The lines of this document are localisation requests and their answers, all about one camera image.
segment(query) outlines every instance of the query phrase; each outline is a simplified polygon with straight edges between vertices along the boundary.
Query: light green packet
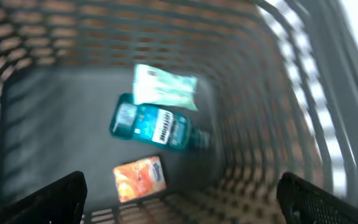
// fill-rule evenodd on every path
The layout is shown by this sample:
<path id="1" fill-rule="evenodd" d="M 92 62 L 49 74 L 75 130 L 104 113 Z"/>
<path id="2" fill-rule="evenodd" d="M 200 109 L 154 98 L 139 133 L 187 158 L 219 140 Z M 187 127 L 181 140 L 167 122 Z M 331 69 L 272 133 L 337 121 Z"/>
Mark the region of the light green packet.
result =
<path id="1" fill-rule="evenodd" d="M 135 66 L 134 103 L 179 106 L 197 111 L 196 77 L 181 77 L 148 65 Z"/>

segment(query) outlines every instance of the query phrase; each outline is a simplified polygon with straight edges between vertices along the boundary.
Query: gray basket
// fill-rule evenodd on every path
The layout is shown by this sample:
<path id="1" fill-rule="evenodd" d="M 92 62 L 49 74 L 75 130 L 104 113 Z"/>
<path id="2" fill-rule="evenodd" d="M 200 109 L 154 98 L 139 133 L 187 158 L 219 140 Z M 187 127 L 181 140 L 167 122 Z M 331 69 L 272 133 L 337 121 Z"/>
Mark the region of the gray basket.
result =
<path id="1" fill-rule="evenodd" d="M 0 1 L 0 207 L 74 170 L 83 223 L 283 223 L 291 171 L 358 207 L 358 51 L 336 1 Z M 206 153 L 109 135 L 133 68 L 195 75 Z M 158 154 L 168 190 L 120 204 Z"/>

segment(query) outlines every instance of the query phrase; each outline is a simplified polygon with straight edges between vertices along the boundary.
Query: basket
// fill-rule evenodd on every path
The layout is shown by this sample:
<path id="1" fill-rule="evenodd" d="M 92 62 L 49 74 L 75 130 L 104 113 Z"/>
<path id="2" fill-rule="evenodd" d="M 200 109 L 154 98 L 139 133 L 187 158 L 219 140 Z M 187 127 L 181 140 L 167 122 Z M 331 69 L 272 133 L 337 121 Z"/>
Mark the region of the basket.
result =
<path id="1" fill-rule="evenodd" d="M 134 65 L 199 78 L 208 152 L 114 139 Z M 121 204 L 112 168 L 168 189 Z M 82 223 L 283 223 L 290 171 L 358 208 L 358 51 L 336 1 L 0 1 L 0 208 L 80 170 Z"/>

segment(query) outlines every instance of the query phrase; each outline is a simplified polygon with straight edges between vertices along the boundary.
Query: orange and white package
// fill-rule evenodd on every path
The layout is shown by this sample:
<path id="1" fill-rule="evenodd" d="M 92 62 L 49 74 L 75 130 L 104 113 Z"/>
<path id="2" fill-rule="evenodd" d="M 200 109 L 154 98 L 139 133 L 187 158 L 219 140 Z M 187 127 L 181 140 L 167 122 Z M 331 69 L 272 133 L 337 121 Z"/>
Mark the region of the orange and white package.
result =
<path id="1" fill-rule="evenodd" d="M 158 156 L 117 166 L 113 173 L 120 202 L 144 197 L 167 188 Z"/>

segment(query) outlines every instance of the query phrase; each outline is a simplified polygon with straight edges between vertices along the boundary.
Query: perforated basket wall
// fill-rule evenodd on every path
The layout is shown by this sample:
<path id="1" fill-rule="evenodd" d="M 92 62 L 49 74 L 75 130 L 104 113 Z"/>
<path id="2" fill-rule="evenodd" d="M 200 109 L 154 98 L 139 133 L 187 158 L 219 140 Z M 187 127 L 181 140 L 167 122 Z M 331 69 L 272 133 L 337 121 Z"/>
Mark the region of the perforated basket wall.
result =
<path id="1" fill-rule="evenodd" d="M 218 93 L 221 179 L 83 222 L 283 223 L 275 200 L 283 172 L 348 198 L 354 170 L 329 70 L 315 60 L 324 51 L 313 39 L 317 9 L 297 0 L 0 1 L 0 99 L 10 77 L 38 66 L 199 73 Z"/>

